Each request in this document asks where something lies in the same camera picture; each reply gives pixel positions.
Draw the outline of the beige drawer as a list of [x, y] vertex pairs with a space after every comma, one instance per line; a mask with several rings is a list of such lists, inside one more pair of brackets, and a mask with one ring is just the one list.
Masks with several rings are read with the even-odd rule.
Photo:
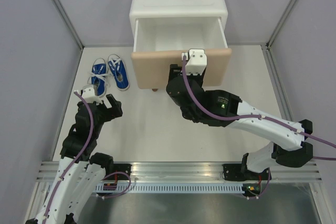
[[139, 18], [131, 54], [140, 89], [164, 89], [171, 64], [181, 66], [183, 52], [203, 49], [204, 86], [220, 86], [232, 54], [219, 17]]

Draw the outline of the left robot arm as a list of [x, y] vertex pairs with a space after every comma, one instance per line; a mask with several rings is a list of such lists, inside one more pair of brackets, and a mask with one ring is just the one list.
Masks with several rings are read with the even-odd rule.
[[93, 150], [103, 125], [123, 115], [121, 102], [108, 94], [107, 107], [95, 95], [77, 96], [75, 123], [63, 141], [57, 174], [41, 210], [27, 223], [77, 223], [98, 182], [114, 176], [112, 156]]

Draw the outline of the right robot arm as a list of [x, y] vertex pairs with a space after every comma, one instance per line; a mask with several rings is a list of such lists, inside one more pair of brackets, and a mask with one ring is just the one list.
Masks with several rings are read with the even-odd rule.
[[244, 154], [241, 164], [224, 165], [226, 181], [267, 179], [267, 169], [272, 166], [299, 168], [312, 160], [313, 146], [306, 142], [305, 136], [312, 133], [311, 121], [273, 118], [227, 91], [205, 91], [203, 77], [199, 74], [187, 76], [190, 85], [187, 88], [182, 67], [170, 65], [166, 91], [180, 107], [184, 119], [212, 127], [243, 130], [270, 141], [262, 149]]

